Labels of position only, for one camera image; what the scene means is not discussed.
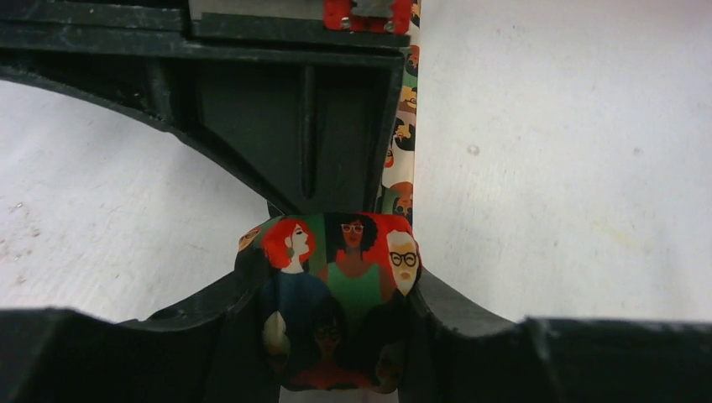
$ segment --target patterned fabric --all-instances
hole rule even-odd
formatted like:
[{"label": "patterned fabric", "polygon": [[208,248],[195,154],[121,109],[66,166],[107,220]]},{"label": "patterned fabric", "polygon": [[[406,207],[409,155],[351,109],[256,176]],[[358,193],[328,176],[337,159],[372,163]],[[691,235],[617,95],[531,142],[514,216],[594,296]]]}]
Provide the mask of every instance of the patterned fabric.
[{"label": "patterned fabric", "polygon": [[413,223],[413,171],[416,153],[416,111],[418,105],[418,61],[420,59],[421,0],[413,0],[411,47],[405,50],[406,71],[400,103],[395,113],[395,127],[385,158],[381,181],[379,211],[397,214]]},{"label": "patterned fabric", "polygon": [[270,272],[259,320],[266,356],[287,389],[395,390],[406,297],[422,271],[403,217],[273,218],[240,239],[235,269],[245,267]]}]

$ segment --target green tank top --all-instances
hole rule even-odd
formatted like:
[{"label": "green tank top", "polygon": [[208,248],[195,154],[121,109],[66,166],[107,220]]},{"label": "green tank top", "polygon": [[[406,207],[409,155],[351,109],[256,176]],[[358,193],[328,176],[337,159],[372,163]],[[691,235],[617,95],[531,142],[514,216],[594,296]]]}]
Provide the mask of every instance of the green tank top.
[{"label": "green tank top", "polygon": [[383,304],[380,294],[380,267],[374,263],[369,271],[355,279],[342,273],[336,263],[330,263],[327,267],[329,290],[341,303],[348,322],[348,332],[353,335],[370,309]]}]

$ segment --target woman with red hair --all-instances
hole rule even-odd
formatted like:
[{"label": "woman with red hair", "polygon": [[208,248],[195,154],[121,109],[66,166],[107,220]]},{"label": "woman with red hair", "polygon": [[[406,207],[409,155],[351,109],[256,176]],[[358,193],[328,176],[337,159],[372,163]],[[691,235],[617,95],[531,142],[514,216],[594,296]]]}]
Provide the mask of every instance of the woman with red hair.
[{"label": "woman with red hair", "polygon": [[316,248],[314,233],[306,222],[292,217],[278,221],[264,234],[261,246],[270,265],[279,270],[260,296],[262,338],[275,369],[289,376],[289,362],[299,365],[308,359],[301,355],[309,350],[304,344],[311,336],[312,312],[329,296],[329,289],[304,270],[303,264]]}]

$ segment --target red clip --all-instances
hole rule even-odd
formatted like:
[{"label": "red clip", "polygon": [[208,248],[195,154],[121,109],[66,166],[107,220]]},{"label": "red clip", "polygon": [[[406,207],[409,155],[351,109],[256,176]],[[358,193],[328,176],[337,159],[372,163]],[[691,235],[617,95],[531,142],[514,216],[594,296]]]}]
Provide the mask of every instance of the red clip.
[{"label": "red clip", "polygon": [[351,15],[351,0],[324,0],[324,26],[327,29],[377,34],[404,35],[411,24],[413,0],[394,0],[393,18],[369,18]]}]

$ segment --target white surface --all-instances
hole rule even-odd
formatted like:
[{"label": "white surface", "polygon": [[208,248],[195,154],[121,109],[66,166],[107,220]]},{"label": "white surface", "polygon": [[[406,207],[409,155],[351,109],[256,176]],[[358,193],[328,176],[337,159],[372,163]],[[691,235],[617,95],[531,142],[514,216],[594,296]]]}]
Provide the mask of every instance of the white surface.
[{"label": "white surface", "polygon": [[[422,15],[428,269],[515,320],[712,321],[712,3],[429,0]],[[267,217],[167,133],[9,83],[0,107],[0,306],[145,318],[230,271]]]}]

